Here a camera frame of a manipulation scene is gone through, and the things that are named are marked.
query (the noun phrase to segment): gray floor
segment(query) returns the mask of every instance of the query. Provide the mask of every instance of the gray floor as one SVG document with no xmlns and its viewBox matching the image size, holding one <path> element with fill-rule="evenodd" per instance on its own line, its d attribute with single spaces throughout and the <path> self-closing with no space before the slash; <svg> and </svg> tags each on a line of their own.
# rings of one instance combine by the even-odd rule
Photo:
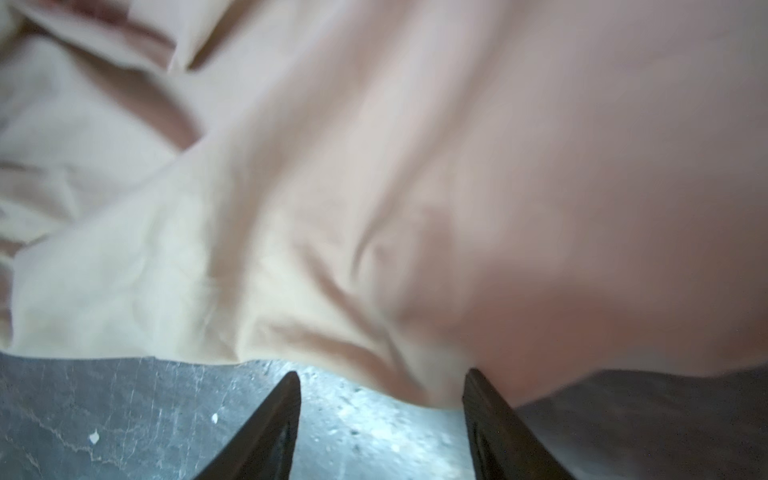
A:
<svg viewBox="0 0 768 480">
<path fill-rule="evenodd" d="M 303 394 L 293 480 L 475 477 L 460 412 L 317 369 L 0 356 L 0 478 L 193 478 L 289 369 Z M 521 414 L 577 478 L 768 479 L 766 369 L 709 380 L 609 372 Z"/>
</svg>

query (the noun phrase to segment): garment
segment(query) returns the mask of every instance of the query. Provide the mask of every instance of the garment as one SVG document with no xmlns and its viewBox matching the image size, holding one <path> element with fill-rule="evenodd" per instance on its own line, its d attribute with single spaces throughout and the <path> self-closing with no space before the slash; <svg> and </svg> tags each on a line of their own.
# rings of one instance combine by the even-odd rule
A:
<svg viewBox="0 0 768 480">
<path fill-rule="evenodd" d="M 6 45 L 2 351 L 441 407 L 470 366 L 519 405 L 766 360 L 762 2 L 309 3 L 232 4 L 185 71 Z"/>
</svg>

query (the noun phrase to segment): cream cloth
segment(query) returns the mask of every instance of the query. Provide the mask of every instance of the cream cloth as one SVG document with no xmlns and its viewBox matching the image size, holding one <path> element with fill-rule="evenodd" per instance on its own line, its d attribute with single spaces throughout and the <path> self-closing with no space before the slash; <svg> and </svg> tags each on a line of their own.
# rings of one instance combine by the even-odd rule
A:
<svg viewBox="0 0 768 480">
<path fill-rule="evenodd" d="M 763 2 L 309 3 L 234 5 L 176 75 L 12 41 L 2 351 L 431 406 L 470 366 L 517 405 L 768 358 Z"/>
</svg>

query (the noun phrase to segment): marble surface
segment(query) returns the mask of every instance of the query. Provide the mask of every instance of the marble surface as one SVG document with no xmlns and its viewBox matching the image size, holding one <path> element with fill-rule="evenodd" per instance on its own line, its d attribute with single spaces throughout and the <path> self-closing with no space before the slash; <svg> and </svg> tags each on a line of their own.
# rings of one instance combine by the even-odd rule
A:
<svg viewBox="0 0 768 480">
<path fill-rule="evenodd" d="M 290 369 L 303 394 L 291 479 L 475 477 L 460 412 L 318 369 L 0 356 L 0 478 L 193 478 Z M 768 480 L 768 369 L 606 372 L 519 412 L 579 479 Z"/>
</svg>

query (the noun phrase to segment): concrete floor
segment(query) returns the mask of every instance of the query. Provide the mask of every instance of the concrete floor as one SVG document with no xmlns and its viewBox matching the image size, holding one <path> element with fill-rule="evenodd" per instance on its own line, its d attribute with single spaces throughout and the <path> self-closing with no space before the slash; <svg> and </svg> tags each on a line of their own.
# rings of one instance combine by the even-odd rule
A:
<svg viewBox="0 0 768 480">
<path fill-rule="evenodd" d="M 303 405 L 292 480 L 475 478 L 461 412 L 285 362 L 0 356 L 0 478 L 193 478 L 284 373 Z M 768 369 L 607 372 L 519 412 L 579 479 L 767 480 Z"/>
</svg>

